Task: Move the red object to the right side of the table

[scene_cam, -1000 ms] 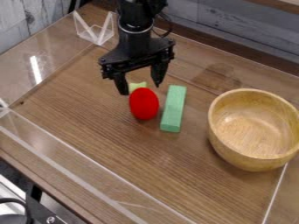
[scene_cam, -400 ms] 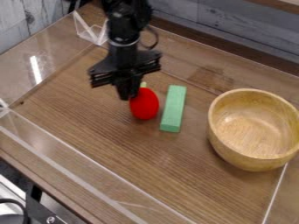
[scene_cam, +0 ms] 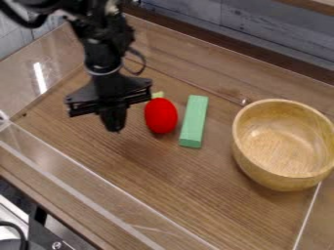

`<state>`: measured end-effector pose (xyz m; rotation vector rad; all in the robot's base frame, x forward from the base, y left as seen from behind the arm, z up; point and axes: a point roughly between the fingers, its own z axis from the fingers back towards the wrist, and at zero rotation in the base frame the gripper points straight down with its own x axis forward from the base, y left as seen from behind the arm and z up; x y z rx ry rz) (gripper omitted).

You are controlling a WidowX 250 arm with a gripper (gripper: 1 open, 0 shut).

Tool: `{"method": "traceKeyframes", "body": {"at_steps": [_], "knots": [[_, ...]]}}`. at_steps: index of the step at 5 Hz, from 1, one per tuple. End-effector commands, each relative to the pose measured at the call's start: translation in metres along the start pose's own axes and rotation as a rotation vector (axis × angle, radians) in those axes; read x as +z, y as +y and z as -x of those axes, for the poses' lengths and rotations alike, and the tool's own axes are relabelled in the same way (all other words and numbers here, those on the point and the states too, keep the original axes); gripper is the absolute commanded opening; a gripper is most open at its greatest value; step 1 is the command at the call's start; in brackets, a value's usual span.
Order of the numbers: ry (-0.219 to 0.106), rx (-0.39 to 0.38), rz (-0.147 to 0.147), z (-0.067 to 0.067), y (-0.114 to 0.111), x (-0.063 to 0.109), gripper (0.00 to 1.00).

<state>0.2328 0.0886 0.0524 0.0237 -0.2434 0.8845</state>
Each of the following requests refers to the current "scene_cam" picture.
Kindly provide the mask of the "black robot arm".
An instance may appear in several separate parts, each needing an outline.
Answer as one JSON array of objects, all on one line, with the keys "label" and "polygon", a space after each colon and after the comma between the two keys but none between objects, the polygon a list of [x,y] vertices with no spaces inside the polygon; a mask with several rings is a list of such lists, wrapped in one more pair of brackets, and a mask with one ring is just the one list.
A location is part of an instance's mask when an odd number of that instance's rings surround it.
[{"label": "black robot arm", "polygon": [[135,29],[123,12],[131,1],[0,0],[0,12],[24,28],[39,28],[49,16],[63,14],[83,45],[83,66],[89,75],[88,83],[65,97],[68,114],[96,114],[111,132],[124,129],[131,105],[151,100],[152,80],[123,63],[127,53],[144,58],[132,47]]}]

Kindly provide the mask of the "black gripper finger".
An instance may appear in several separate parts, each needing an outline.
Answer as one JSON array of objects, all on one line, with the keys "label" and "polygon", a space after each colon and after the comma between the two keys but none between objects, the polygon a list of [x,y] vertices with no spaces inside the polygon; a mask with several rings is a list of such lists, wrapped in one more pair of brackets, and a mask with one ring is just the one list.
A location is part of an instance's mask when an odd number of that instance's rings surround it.
[{"label": "black gripper finger", "polygon": [[127,110],[128,110],[128,105],[125,103],[117,104],[115,110],[115,128],[117,131],[121,131],[125,127]]},{"label": "black gripper finger", "polygon": [[104,124],[105,129],[109,132],[115,132],[116,131],[116,125],[115,125],[115,118],[113,118],[113,110],[108,107],[103,107],[99,110],[99,117],[100,120]]}]

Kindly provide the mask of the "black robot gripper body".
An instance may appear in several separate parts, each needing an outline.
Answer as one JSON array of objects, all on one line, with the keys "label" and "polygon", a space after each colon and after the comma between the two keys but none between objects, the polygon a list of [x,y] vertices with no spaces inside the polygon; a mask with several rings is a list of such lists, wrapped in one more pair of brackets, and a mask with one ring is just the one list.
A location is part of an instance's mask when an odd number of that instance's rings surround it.
[{"label": "black robot gripper body", "polygon": [[92,76],[88,83],[71,93],[64,104],[71,117],[97,113],[103,108],[129,107],[151,99],[152,80],[119,72]]}]

